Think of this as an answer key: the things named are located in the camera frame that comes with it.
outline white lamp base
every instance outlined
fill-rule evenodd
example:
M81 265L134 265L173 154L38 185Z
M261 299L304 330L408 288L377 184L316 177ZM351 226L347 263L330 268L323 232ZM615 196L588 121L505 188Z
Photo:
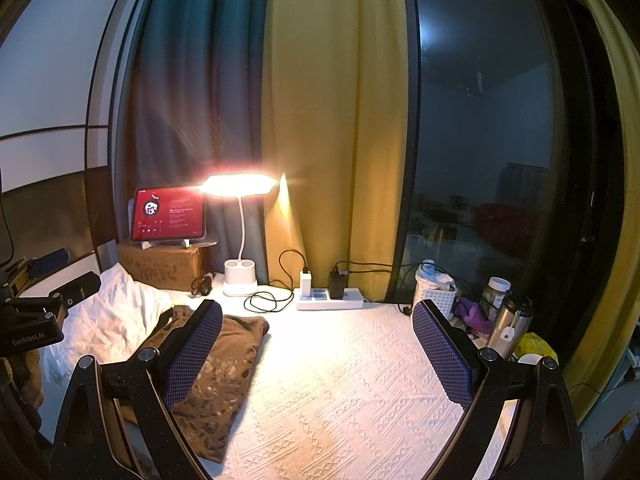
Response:
M258 292L253 260L227 260L225 262L225 282L222 293L225 296L250 296Z

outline cardboard box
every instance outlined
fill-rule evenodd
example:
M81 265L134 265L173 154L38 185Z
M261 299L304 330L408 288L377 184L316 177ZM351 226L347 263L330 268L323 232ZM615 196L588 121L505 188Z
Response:
M124 240L118 244L118 260L137 282L155 288L191 291L193 280L204 274L200 247L154 246Z

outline tablet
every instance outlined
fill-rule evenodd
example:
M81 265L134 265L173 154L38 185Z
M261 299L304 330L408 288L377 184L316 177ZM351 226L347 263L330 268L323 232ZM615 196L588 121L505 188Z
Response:
M205 235L204 195L196 186L136 190L131 240L194 240Z

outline textured blue pad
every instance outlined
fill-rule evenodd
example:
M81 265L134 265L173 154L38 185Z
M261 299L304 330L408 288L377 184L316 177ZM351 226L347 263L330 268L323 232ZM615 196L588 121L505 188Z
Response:
M191 332L190 338L175 353L166 370L166 389L162 400L168 409L187 398L222 329L223 316L219 304L211 301L209 304L202 304L200 308L205 308L206 312Z
M468 410L474 400L471 370L423 302L414 306L412 324L447 397Z

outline white power strip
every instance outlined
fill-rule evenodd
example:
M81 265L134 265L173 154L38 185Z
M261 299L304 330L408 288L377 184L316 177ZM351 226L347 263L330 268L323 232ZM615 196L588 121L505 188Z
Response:
M293 289L294 302L297 310L345 310L362 308L364 298L357 287L344 289L344 297L341 300L329 298L329 291L326 288L312 288L311 298L303 300L300 298L300 289Z

